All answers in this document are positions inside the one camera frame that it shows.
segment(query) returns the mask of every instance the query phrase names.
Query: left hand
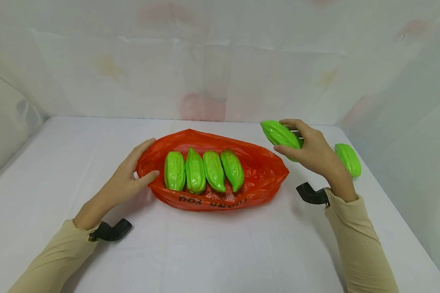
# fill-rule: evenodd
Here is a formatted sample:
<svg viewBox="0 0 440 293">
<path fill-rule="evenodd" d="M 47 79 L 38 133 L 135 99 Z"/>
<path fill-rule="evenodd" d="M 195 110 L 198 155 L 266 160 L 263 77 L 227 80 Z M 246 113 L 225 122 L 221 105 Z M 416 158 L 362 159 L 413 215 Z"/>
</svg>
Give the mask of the left hand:
<svg viewBox="0 0 440 293">
<path fill-rule="evenodd" d="M 74 219 L 77 228 L 89 230 L 95 227 L 112 208 L 134 198 L 158 177 L 160 172 L 154 170 L 140 179 L 134 178 L 139 158 L 155 141 L 149 139 L 133 149 L 103 188 L 78 212 Z"/>
<path fill-rule="evenodd" d="M 136 146 L 95 197 L 104 198 L 113 208 L 135 197 L 144 187 L 152 183 L 160 174 L 158 170 L 151 171 L 140 179 L 134 178 L 134 171 L 143 152 L 155 141 L 156 139 L 152 138 Z"/>
</svg>

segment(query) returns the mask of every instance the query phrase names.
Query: black clip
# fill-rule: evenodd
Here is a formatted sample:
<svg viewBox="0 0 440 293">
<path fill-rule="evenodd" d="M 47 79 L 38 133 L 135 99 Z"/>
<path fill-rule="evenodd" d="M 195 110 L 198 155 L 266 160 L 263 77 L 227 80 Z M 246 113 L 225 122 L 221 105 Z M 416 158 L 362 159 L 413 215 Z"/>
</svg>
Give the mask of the black clip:
<svg viewBox="0 0 440 293">
<path fill-rule="evenodd" d="M 106 241 L 120 240 L 131 228 L 132 224 L 126 219 L 121 219 L 114 227 L 109 226 L 106 222 L 102 222 L 96 231 L 90 233 L 90 241 L 99 239 Z"/>
<path fill-rule="evenodd" d="M 326 204 L 327 207 L 330 206 L 328 195 L 326 191 L 322 188 L 319 191 L 314 191 L 310 183 L 305 182 L 297 188 L 298 194 L 300 194 L 301 199 L 311 204 Z"/>
</svg>

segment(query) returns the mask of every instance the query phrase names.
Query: white table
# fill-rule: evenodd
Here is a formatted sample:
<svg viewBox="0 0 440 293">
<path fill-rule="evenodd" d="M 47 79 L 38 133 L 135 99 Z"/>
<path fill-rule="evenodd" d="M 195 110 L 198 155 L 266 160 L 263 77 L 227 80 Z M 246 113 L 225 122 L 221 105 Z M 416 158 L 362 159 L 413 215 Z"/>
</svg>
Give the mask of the white table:
<svg viewBox="0 0 440 293">
<path fill-rule="evenodd" d="M 65 219 L 109 179 L 145 139 L 192 128 L 272 150 L 259 124 L 54 117 L 0 172 L 0 292 L 5 292 Z M 349 144 L 337 127 L 317 127 L 330 145 Z M 64 292 L 344 292 L 337 244 L 323 206 L 295 187 L 326 186 L 321 176 L 284 160 L 290 174 L 274 200 L 229 212 L 185 212 L 147 191 L 105 221 L 134 228 L 101 242 Z M 440 272 L 362 164 L 356 190 L 401 292 L 440 293 Z"/>
</svg>

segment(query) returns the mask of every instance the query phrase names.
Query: plastic bag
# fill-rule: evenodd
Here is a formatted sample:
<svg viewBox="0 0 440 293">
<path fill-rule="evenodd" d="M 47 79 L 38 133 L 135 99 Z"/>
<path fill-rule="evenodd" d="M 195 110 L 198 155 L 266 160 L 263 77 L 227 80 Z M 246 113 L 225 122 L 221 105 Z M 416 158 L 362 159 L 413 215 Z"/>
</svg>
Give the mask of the plastic bag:
<svg viewBox="0 0 440 293">
<path fill-rule="evenodd" d="M 200 195 L 194 195 L 184 189 L 183 192 L 167 189 L 164 182 L 165 157 L 170 151 L 179 151 L 186 160 L 188 149 L 192 147 L 201 156 L 205 151 L 221 152 L 232 149 L 238 155 L 244 170 L 244 185 L 233 193 L 228 179 L 225 179 L 227 191 L 224 194 L 207 188 Z M 137 164 L 139 177 L 159 170 L 160 176 L 149 187 L 162 202 L 181 210 L 235 210 L 268 203 L 279 190 L 288 175 L 282 159 L 267 149 L 248 142 L 242 142 L 224 136 L 183 130 L 158 139 L 140 157 Z"/>
</svg>

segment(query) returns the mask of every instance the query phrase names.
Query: white backdrop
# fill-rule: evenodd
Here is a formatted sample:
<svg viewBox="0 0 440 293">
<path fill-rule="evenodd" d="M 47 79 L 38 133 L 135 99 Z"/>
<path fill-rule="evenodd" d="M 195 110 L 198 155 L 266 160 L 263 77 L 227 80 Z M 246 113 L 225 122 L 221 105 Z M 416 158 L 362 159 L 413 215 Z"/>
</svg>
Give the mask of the white backdrop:
<svg viewBox="0 0 440 293">
<path fill-rule="evenodd" d="M 0 166 L 53 115 L 339 124 L 440 268 L 440 0 L 0 0 L 0 74 Z"/>
</svg>

